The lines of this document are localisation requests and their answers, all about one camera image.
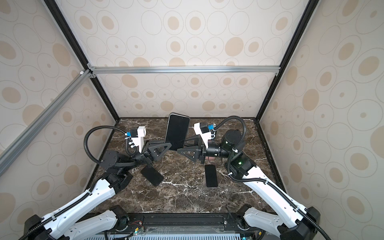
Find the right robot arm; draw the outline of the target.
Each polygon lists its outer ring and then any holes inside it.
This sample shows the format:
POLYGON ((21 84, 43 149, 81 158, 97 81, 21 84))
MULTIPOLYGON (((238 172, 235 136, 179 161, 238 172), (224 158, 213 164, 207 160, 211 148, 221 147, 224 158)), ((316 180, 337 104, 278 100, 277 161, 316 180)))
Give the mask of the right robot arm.
POLYGON ((232 158, 230 152, 241 139, 239 130, 228 130, 220 143, 203 141, 200 135, 187 140, 183 148, 177 150, 193 162, 203 163, 207 157, 226 158, 229 177, 243 183, 258 194, 273 210, 266 213, 251 205, 243 205, 230 218, 242 231, 257 228, 279 237, 281 240, 312 240, 319 233, 320 212, 314 207, 306 208, 289 197, 271 181, 256 163, 245 153, 237 153, 232 158))

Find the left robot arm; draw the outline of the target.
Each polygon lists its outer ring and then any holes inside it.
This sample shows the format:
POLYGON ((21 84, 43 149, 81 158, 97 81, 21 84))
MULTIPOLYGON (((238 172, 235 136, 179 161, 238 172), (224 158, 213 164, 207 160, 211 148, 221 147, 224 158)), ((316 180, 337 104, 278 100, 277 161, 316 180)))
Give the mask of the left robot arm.
POLYGON ((160 160, 171 148, 171 143, 147 142, 141 152, 121 154, 107 151, 99 165, 105 173, 78 197, 46 214, 33 215, 26 220, 23 240, 84 240, 100 232, 116 229, 125 230, 129 224, 128 214, 121 207, 113 207, 95 217, 83 219, 92 209, 112 198, 131 182, 131 170, 144 166, 156 186, 163 176, 153 162, 160 160))

